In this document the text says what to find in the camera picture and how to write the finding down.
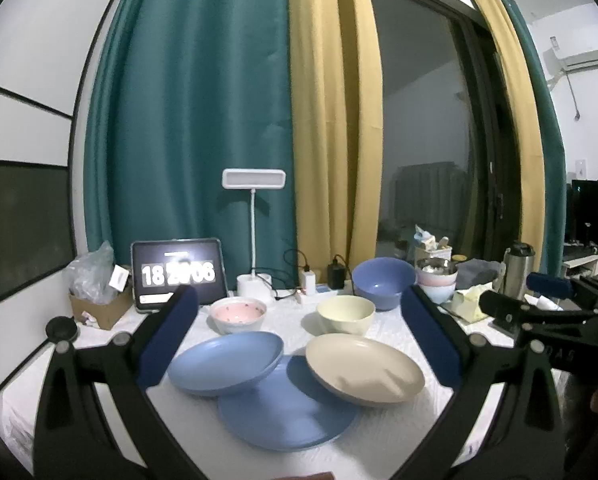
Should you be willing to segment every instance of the window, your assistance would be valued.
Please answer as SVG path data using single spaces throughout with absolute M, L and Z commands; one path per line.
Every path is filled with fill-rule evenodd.
M 383 65 L 378 255 L 415 225 L 481 256 L 487 180 L 450 19 L 411 0 L 372 0 Z
M 501 259 L 518 235 L 517 146 L 482 17 L 447 0 L 372 0 L 383 68 L 377 256 L 415 225 L 453 254 Z
M 0 161 L 0 301 L 73 257 L 68 169 Z

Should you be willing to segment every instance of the light switch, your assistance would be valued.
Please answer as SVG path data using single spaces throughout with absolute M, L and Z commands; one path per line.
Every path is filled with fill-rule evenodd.
M 575 171 L 577 180 L 586 179 L 586 160 L 584 158 L 575 161 Z

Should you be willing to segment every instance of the green curtain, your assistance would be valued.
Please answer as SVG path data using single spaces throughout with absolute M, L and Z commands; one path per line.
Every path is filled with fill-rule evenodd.
M 246 190 L 224 168 L 281 168 L 256 200 L 257 263 L 296 275 L 287 0 L 121 0 L 86 133 L 90 250 L 218 237 L 228 285 L 250 271 Z
M 539 54 L 514 0 L 502 0 L 524 51 L 537 105 L 545 172 L 545 224 L 541 272 L 560 276 L 566 232 L 566 155 Z

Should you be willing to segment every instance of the power adapter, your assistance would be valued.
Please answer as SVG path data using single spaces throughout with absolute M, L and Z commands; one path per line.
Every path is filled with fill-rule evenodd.
M 332 258 L 332 263 L 328 264 L 328 286 L 332 290 L 341 290 L 346 286 L 346 266 L 341 265 L 338 260 Z

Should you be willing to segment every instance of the blue gripper pad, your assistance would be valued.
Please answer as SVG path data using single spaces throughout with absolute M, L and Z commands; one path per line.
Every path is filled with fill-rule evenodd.
M 525 279 L 525 285 L 530 290 L 549 298 L 565 300 L 566 298 L 572 298 L 574 295 L 570 280 L 554 278 L 540 272 L 531 272 L 528 274 L 528 277 Z
M 138 387 L 146 389 L 161 382 L 198 311 L 196 291 L 194 287 L 189 286 L 143 349 L 139 357 L 136 379 Z
M 426 356 L 437 380 L 443 386 L 457 388 L 461 385 L 462 377 L 460 354 L 429 310 L 429 308 L 437 309 L 437 306 L 431 302 L 426 305 L 416 295 L 415 286 L 409 286 L 401 295 L 401 315 Z M 447 316 L 439 311 L 436 313 L 439 316 Z

